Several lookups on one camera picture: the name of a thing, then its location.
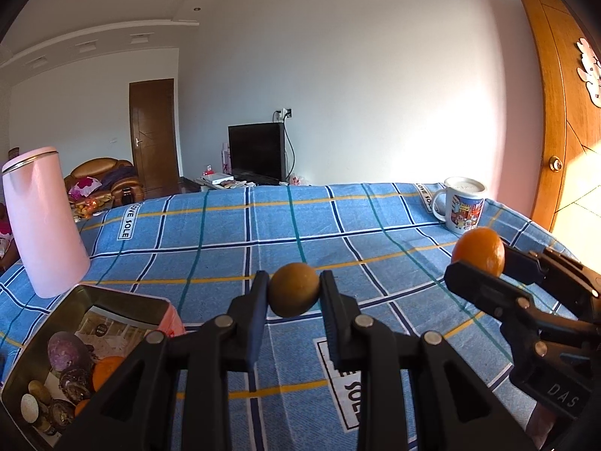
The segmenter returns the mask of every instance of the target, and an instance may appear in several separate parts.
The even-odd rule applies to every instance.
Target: yellow stripe
[[[476,316],[474,317],[474,319],[480,319],[482,318],[482,316],[484,316],[485,313],[484,312],[478,312],[476,314]],[[453,337],[456,334],[460,333],[461,331],[463,331],[464,329],[466,329],[467,327],[470,327],[473,323],[474,323],[474,319],[469,319],[468,321],[465,321],[463,324],[458,325],[457,327],[455,327],[454,329],[448,331],[444,337],[445,339],[448,339],[449,337]]]
[[[415,197],[417,195],[419,195],[419,193],[402,193],[400,195],[398,193],[388,193],[388,194],[384,194],[384,195],[374,195],[374,196],[372,196],[372,198]],[[310,199],[310,200],[294,200],[293,204],[294,205],[307,205],[307,204],[313,204],[313,203],[326,203],[326,202],[330,202],[332,200],[335,200],[335,201],[364,200],[366,198],[367,197],[364,195],[347,195],[345,197],[314,198],[314,199]],[[223,206],[223,207],[208,207],[207,212],[218,212],[221,210],[241,210],[241,209],[248,209],[250,207],[278,207],[278,206],[287,206],[287,205],[290,205],[290,203],[287,201],[260,202],[260,203],[253,203],[250,205],[229,205],[229,206]],[[160,215],[164,215],[164,216],[181,215],[181,214],[185,214],[185,213],[198,213],[198,212],[202,212],[202,209],[172,210],[170,212],[148,212],[148,213],[138,214],[137,216],[139,218],[141,218],[141,217],[157,217]],[[94,224],[94,225],[90,225],[88,227],[83,227],[83,229],[81,231],[83,232],[85,230],[97,229],[98,227],[102,227],[107,224],[112,224],[114,222],[120,222],[120,221],[121,221],[121,217],[117,217],[115,219],[110,219],[106,222],[102,222],[100,224]]]
[[[4,336],[5,336],[5,334],[4,334],[4,333],[0,333],[0,339],[3,339],[3,338],[4,338]],[[17,346],[18,348],[21,348],[21,349],[25,348],[25,346],[23,346],[21,343],[17,343],[16,341],[14,341],[14,340],[10,339],[10,337],[7,337],[7,338],[5,339],[5,341],[6,341],[8,344],[12,344],[13,346]]]
[[[407,250],[407,253],[416,253],[418,251],[429,251],[432,249],[446,248],[446,247],[452,246],[454,244],[455,244],[455,242],[445,242],[444,244],[439,244],[439,245],[431,245],[431,246],[412,248],[412,249]],[[404,255],[405,255],[405,252],[400,251],[398,253],[385,254],[384,256],[367,258],[362,261],[347,261],[345,263],[337,263],[335,265],[318,266],[316,268],[316,270],[323,271],[325,269],[347,268],[349,266],[358,266],[358,265],[363,265],[363,264],[368,264],[368,263],[375,263],[378,261],[383,261],[383,260],[391,259],[391,258],[397,258],[397,257],[404,256]],[[254,278],[254,276],[250,276],[250,277],[237,276],[237,277],[221,277],[221,278],[193,278],[190,280],[190,283],[215,283],[215,282],[222,282],[222,281],[242,281],[242,280],[252,280],[253,278]],[[177,285],[177,284],[186,283],[186,282],[187,282],[187,280],[184,280],[182,278],[182,279],[175,279],[175,280],[142,280],[142,281],[138,281],[138,280],[106,280],[106,281],[100,282],[100,284],[101,285],[133,285],[134,283],[144,283],[145,285]],[[88,283],[90,285],[97,285],[98,281],[86,280],[86,281],[82,281],[82,283]]]
[[[499,218],[499,216],[501,215],[501,212],[503,212],[503,209],[499,209],[499,211],[495,214],[495,216],[491,219],[491,221],[489,222],[488,227],[491,227],[495,221]]]
[[[281,393],[290,393],[292,391],[312,390],[313,388],[325,387],[327,380],[310,381],[308,383],[298,383],[296,385],[281,385],[280,387],[262,388],[257,391],[230,391],[230,400],[234,399],[252,399],[279,395]],[[177,398],[182,400],[186,394],[182,391],[177,392]]]

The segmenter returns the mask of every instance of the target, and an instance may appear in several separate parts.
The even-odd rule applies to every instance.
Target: silver rivet
[[[522,307],[523,309],[529,309],[530,308],[530,302],[528,301],[527,298],[524,298],[524,297],[518,298],[518,305],[520,307]]]
[[[222,329],[229,327],[234,323],[234,319],[232,319],[229,315],[220,315],[215,317],[215,325],[217,327],[221,327]]]
[[[534,351],[536,351],[536,354],[538,354],[541,358],[545,357],[545,355],[547,354],[547,350],[547,345],[542,341],[536,341],[534,343]]]
[[[365,314],[359,314],[355,317],[355,323],[359,326],[359,327],[371,327],[372,325],[374,325],[374,319],[372,317],[370,317],[369,315],[365,315]]]
[[[437,346],[442,342],[442,336],[436,331],[428,331],[424,334],[424,341],[432,346]]]
[[[165,335],[161,331],[152,331],[146,336],[146,342],[148,344],[158,344],[162,342],[165,338]]]

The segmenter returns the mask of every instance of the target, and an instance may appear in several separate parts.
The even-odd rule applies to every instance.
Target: black tv screen
[[[251,124],[228,127],[231,172],[234,176],[258,175],[285,180],[284,125]]]

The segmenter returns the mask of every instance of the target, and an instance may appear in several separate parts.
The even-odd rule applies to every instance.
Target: ceiling medallion
[[[580,39],[576,45],[582,53],[582,65],[584,65],[583,70],[578,68],[578,76],[587,83],[593,103],[601,108],[601,64],[586,39]]]

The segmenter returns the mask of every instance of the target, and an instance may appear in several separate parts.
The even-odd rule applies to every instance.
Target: ceiling
[[[99,54],[178,47],[193,28],[186,24],[198,25],[215,1],[29,0],[0,43],[0,79],[14,84]],[[148,42],[132,44],[139,33],[149,33]],[[96,48],[82,53],[89,41]],[[41,65],[32,66],[36,59]]]

